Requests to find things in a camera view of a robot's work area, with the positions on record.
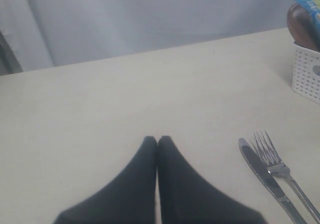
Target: snack package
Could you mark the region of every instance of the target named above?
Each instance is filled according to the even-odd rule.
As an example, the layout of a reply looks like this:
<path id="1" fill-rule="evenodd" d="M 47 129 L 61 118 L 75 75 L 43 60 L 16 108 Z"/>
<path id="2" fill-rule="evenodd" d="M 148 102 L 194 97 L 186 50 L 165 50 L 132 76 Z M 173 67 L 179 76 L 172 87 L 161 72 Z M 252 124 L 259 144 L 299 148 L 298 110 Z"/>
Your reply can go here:
<path id="1" fill-rule="evenodd" d="M 320 0 L 295 0 L 305 10 L 308 11 L 312 17 L 315 29 L 320 36 Z"/>

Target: black object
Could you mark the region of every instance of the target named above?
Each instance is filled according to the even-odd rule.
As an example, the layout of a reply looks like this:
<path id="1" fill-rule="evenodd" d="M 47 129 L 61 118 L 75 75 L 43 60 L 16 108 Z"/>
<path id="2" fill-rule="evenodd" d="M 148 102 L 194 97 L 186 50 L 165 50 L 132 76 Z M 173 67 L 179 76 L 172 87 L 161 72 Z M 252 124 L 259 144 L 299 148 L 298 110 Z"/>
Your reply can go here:
<path id="1" fill-rule="evenodd" d="M 157 167 L 163 224 L 266 223 L 260 213 L 234 201 L 203 179 L 169 136 L 158 142 Z"/>
<path id="2" fill-rule="evenodd" d="M 125 169 L 102 190 L 62 212 L 54 224 L 154 224 L 157 142 L 145 137 Z"/>

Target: fork handle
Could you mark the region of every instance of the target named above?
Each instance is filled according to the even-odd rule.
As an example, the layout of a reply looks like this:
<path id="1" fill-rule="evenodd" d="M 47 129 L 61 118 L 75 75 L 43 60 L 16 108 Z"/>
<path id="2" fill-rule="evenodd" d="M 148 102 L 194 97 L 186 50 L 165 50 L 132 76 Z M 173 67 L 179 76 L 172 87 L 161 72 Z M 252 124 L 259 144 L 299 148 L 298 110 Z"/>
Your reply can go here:
<path id="1" fill-rule="evenodd" d="M 320 224 L 320 214 L 311 203 L 309 198 L 305 195 L 305 193 L 301 190 L 298 183 L 293 178 L 287 179 L 288 184 L 293 189 L 295 194 L 299 197 L 300 201 L 304 204 L 305 208 L 309 211 L 311 216 L 314 218 L 316 223 Z"/>
<path id="2" fill-rule="evenodd" d="M 294 224 L 307 224 L 290 200 L 285 198 L 285 200 L 278 200 L 278 202 L 291 218 Z"/>

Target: cutlery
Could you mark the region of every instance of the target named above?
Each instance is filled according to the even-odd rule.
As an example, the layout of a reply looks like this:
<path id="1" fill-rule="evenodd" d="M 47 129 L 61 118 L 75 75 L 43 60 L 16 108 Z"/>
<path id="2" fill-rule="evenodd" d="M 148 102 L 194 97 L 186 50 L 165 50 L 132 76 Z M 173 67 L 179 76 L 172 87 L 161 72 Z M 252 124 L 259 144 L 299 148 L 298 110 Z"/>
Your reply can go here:
<path id="1" fill-rule="evenodd" d="M 268 133 L 266 131 L 264 131 L 264 133 L 254 133 L 253 139 L 256 151 L 261 161 L 266 165 L 269 173 L 284 178 L 304 204 L 305 208 L 310 212 L 316 223 L 320 224 L 319 212 L 291 176 L 289 167 L 279 157 Z"/>
<path id="2" fill-rule="evenodd" d="M 282 206 L 288 216 L 291 218 L 295 224 L 307 224 L 303 217 L 296 210 L 292 202 L 285 195 L 281 187 L 275 181 L 273 176 L 268 172 L 267 168 L 250 147 L 244 138 L 239 139 L 240 151 L 248 163 L 249 167 L 252 169 L 254 174 L 262 182 L 262 184 L 267 188 L 267 190 L 273 195 L 277 202 Z"/>
<path id="3" fill-rule="evenodd" d="M 286 17 L 289 32 L 297 44 L 320 51 L 320 40 L 308 11 L 296 3 L 290 7 Z"/>

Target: brown object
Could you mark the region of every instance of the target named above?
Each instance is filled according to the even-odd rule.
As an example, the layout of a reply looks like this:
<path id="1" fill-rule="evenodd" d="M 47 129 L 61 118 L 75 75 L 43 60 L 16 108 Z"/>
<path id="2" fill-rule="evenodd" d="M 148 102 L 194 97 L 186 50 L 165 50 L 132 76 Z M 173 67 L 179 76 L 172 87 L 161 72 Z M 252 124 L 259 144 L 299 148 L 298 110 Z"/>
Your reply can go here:
<path id="1" fill-rule="evenodd" d="M 295 3 L 288 10 L 286 17 L 288 29 L 296 43 L 319 52 L 320 39 L 308 11 Z"/>

